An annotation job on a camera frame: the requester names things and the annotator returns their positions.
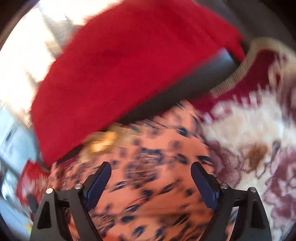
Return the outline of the orange floral blouse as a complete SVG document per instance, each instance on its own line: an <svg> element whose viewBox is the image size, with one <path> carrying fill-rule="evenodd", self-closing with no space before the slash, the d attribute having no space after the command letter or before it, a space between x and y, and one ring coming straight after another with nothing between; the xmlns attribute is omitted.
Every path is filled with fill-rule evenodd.
<svg viewBox="0 0 296 241"><path fill-rule="evenodd" d="M192 180L193 162L218 180L227 170L205 141L196 109L182 101L162 116L132 124L130 139L69 166L53 164L48 185L82 183L107 161L112 173L90 217L104 240L198 240L212 212Z"/></svg>

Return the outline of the red egg roll box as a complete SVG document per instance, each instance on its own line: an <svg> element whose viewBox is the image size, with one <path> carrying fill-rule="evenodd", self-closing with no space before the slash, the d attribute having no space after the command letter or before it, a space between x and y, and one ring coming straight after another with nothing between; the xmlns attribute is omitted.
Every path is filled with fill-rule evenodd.
<svg viewBox="0 0 296 241"><path fill-rule="evenodd" d="M49 173L45 172L37 163L27 160L18 179L15 195L22 206L29 206L27 195L32 194L40 203L46 191Z"/></svg>

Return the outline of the floral plush blanket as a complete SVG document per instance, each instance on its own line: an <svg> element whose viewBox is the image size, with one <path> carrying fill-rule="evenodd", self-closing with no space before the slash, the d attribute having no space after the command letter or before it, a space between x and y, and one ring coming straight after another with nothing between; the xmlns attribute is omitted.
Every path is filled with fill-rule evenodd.
<svg viewBox="0 0 296 241"><path fill-rule="evenodd" d="M191 104L217 179L255 187L273 240L286 239L295 225L295 51L253 41L236 71Z"/></svg>

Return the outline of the red fleece blanket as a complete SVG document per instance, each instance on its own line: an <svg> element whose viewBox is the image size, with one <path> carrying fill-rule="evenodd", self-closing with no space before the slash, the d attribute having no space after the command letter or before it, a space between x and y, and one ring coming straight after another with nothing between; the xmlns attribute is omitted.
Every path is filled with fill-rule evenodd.
<svg viewBox="0 0 296 241"><path fill-rule="evenodd" d="M193 1L123 1L97 15L52 64L32 103L45 164L219 50L243 60L241 39L236 28Z"/></svg>

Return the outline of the black leather sofa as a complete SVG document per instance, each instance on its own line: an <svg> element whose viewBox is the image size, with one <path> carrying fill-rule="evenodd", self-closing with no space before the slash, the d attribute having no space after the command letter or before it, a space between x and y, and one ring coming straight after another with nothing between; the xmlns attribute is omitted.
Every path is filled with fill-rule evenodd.
<svg viewBox="0 0 296 241"><path fill-rule="evenodd" d="M247 53L251 42L269 37L295 49L295 9L293 1L200 1L236 27L242 34L240 45ZM203 61L174 85L150 97L143 104L112 119L129 124L168 110L182 99L193 99L222 83L234 73L240 60L226 50Z"/></svg>

